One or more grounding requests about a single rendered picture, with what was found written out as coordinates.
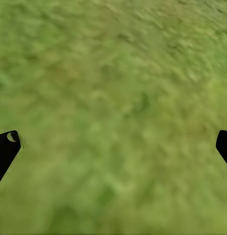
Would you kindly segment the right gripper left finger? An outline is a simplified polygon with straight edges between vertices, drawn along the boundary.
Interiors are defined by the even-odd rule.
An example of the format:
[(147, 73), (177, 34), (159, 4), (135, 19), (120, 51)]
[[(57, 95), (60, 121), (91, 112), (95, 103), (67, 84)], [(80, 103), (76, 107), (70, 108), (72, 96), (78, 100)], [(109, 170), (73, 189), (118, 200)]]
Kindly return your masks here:
[(0, 134), (0, 181), (21, 148), (16, 130)]

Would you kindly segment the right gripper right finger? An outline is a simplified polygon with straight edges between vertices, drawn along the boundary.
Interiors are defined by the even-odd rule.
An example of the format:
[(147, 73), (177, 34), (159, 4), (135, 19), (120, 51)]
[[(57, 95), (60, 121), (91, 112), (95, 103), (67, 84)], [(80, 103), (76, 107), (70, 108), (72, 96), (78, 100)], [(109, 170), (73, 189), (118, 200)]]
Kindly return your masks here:
[(219, 153), (227, 163), (227, 131), (219, 131), (216, 141), (216, 149), (219, 151)]

